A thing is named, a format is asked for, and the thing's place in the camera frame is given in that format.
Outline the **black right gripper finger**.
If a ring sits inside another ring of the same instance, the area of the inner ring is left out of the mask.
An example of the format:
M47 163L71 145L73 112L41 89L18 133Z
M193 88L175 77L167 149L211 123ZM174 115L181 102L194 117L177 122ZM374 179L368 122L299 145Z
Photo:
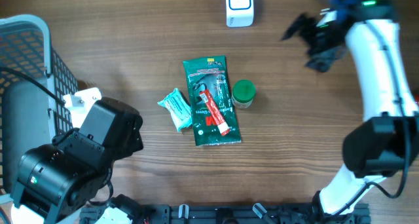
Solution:
M302 13L301 15L299 15L292 22L292 24L285 30L281 40L284 41L294 36L294 34L298 32L298 30L303 28L308 23L309 20L310 20L310 17L308 17L306 13Z
M306 67L317 72L327 72L333 63L343 57L344 53L339 50L325 50L323 52L309 53L309 61Z

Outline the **green lid jar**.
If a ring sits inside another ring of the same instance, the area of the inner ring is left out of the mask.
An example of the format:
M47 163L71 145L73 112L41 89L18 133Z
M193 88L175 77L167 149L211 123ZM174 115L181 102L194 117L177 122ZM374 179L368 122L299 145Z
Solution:
M232 90L232 103L239 109L248 108L256 95L255 85L247 79L239 80Z

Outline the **green 3M gloves package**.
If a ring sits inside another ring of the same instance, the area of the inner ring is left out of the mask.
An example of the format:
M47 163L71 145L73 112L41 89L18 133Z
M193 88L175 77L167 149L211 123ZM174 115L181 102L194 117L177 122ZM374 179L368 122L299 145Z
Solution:
M197 146L240 143L231 100L226 58L210 56L183 61L192 129Z

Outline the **red white toothpaste tube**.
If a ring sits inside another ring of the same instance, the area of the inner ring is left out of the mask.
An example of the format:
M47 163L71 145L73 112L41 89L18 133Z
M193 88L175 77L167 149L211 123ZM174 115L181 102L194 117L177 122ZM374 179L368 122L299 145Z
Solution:
M205 103L206 107L208 108L211 116L218 127L220 134L222 136L226 136L230 132L230 127L228 126L227 122L225 121L224 116L221 114L213 96L211 95L209 90L204 90L200 92L200 97L202 101Z

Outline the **teal wet wipes pack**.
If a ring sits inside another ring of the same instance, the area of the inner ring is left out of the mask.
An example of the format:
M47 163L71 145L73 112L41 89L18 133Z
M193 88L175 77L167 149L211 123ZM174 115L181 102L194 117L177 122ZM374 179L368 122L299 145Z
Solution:
M174 88L158 105L169 111L178 132L192 124L191 107L178 88Z

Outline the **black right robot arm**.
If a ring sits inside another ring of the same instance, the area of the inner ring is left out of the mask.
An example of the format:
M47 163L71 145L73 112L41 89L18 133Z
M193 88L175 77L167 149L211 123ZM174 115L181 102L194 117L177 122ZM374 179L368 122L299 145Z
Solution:
M410 91L399 44L399 17L391 0L317 0L321 19L301 14L283 38L299 35L308 45L307 67L329 71L341 47L354 60L363 122L343 141L343 165L314 199L317 221L350 215L373 187L396 173L403 192L418 156L418 104Z

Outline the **white barcode scanner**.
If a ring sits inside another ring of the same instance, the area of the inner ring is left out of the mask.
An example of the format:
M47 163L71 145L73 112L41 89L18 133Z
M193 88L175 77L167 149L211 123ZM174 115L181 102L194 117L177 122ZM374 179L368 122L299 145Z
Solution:
M230 28L248 27L255 15L253 0L225 0L226 25Z

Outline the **grey plastic shopping basket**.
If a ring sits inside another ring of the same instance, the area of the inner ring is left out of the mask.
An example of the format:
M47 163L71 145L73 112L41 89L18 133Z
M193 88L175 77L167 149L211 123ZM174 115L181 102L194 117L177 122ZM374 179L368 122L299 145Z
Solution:
M78 89L43 19L32 14L1 19L1 194L12 191L27 150L72 127L69 111L57 99Z

